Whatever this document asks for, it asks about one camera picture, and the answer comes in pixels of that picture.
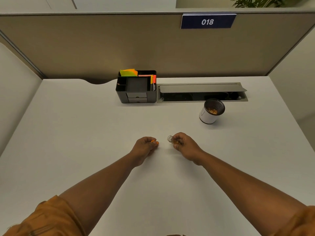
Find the person's right hand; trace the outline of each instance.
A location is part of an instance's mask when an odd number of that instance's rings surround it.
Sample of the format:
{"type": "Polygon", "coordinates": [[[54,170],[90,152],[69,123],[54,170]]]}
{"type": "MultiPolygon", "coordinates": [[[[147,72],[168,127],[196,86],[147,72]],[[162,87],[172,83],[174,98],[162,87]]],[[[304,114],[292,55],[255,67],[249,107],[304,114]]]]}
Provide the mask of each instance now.
{"type": "Polygon", "coordinates": [[[201,158],[205,152],[198,146],[198,144],[190,136],[182,132],[175,134],[173,138],[180,142],[180,144],[174,144],[174,148],[178,150],[184,158],[193,161],[196,165],[200,166],[201,158]]]}

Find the hand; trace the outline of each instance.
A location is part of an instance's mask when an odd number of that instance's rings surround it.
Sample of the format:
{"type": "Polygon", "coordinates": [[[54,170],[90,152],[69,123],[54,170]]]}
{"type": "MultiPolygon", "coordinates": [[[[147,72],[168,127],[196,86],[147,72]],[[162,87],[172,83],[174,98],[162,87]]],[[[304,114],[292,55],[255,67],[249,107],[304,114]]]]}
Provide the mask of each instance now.
{"type": "Polygon", "coordinates": [[[158,145],[159,142],[152,137],[143,137],[137,140],[129,153],[134,160],[135,167],[142,165],[144,160],[154,152],[158,145]]]}
{"type": "Polygon", "coordinates": [[[174,148],[180,151],[184,158],[200,166],[200,158],[205,152],[198,146],[198,144],[190,136],[182,132],[175,134],[173,138],[180,143],[174,144],[174,148]]]}

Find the forearm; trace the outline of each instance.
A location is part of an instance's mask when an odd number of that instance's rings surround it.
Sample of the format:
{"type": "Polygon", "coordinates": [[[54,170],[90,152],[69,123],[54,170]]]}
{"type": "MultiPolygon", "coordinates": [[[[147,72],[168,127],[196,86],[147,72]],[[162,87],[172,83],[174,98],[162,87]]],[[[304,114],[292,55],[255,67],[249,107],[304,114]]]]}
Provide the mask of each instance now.
{"type": "Polygon", "coordinates": [[[132,156],[128,154],[60,195],[71,206],[87,235],[109,207],[133,168],[132,156]]]}
{"type": "Polygon", "coordinates": [[[222,160],[203,153],[200,164],[261,235],[285,225],[304,204],[222,160]]]}

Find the pen holder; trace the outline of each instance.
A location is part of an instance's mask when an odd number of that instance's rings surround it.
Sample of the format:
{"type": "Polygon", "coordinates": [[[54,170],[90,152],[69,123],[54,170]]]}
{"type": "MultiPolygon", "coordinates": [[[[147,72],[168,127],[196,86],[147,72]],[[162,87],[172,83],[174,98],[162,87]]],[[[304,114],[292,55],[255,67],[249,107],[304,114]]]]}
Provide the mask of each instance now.
{"type": "Polygon", "coordinates": [[[122,103],[155,103],[157,91],[151,90],[151,75],[156,75],[155,70],[138,70],[138,75],[147,77],[121,76],[118,74],[116,92],[122,103]]]}

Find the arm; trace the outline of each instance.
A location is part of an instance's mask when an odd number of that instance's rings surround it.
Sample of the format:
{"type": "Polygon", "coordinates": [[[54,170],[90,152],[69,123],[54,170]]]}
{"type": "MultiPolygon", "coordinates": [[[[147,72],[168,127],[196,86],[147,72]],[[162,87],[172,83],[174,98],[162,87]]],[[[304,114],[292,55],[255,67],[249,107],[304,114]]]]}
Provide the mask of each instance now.
{"type": "Polygon", "coordinates": [[[174,135],[174,148],[203,166],[245,218],[263,236],[275,233],[306,206],[284,192],[204,152],[184,133],[174,135]]]}
{"type": "Polygon", "coordinates": [[[87,235],[109,207],[132,169],[140,166],[157,146],[155,138],[137,140],[129,154],[60,195],[73,209],[87,235]]]}

